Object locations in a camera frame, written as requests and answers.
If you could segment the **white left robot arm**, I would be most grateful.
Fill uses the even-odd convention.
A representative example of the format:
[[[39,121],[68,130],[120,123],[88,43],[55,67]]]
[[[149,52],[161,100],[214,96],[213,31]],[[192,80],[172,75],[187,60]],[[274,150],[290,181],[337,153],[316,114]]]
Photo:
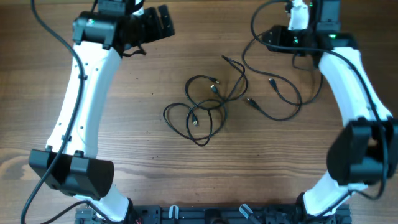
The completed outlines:
[[[72,69],[62,109],[44,150],[29,165],[47,185],[91,207],[105,223],[139,223],[132,200],[114,185],[114,164],[98,159],[98,132],[106,95],[121,60],[143,45],[173,36],[166,5],[95,1],[73,22]]]

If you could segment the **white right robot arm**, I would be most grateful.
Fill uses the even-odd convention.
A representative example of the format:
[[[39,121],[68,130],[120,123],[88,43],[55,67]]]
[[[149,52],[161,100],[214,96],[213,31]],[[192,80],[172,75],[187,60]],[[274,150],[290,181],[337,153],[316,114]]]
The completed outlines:
[[[270,51],[310,55],[338,104],[343,130],[328,151],[327,171],[303,195],[311,220],[332,215],[368,186],[386,186],[397,167],[397,120],[380,101],[352,34],[342,32],[339,1],[286,1],[287,26],[275,26],[261,43]]]

